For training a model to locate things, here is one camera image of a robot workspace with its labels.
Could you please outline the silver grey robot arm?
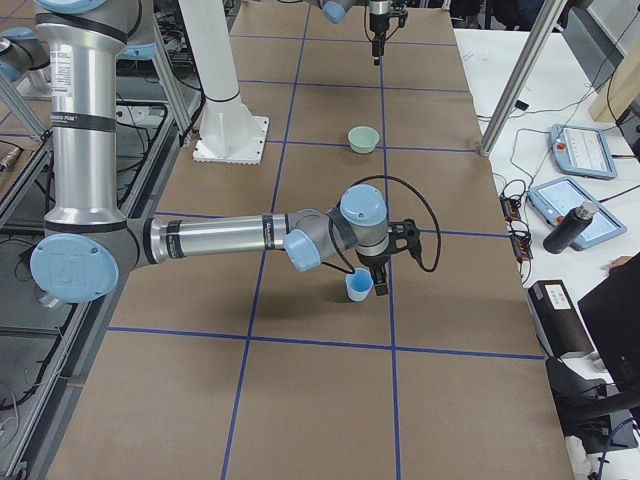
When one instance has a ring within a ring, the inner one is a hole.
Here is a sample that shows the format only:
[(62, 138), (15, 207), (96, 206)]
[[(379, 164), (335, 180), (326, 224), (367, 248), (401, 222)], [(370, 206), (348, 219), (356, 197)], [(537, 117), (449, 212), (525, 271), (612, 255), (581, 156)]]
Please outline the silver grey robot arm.
[[(329, 22), (336, 25), (346, 18), (356, 2), (352, 0), (318, 0), (308, 1), (308, 4), (317, 7)], [(391, 2), (372, 1), (370, 5), (371, 29), (369, 32), (373, 33), (373, 37), (368, 37), (368, 41), (371, 44), (373, 63), (375, 66), (379, 66), (384, 57), (387, 32), (390, 28)]]
[(134, 270), (168, 259), (283, 251), (307, 271), (354, 250), (381, 284), (392, 227), (381, 193), (357, 181), (327, 212), (163, 221), (155, 215), (174, 159), (145, 161), (133, 199), (118, 198), (117, 59), (157, 51), (149, 1), (39, 1), (36, 30), (50, 50), (54, 207), (30, 271), (38, 287), (67, 303), (109, 294)]

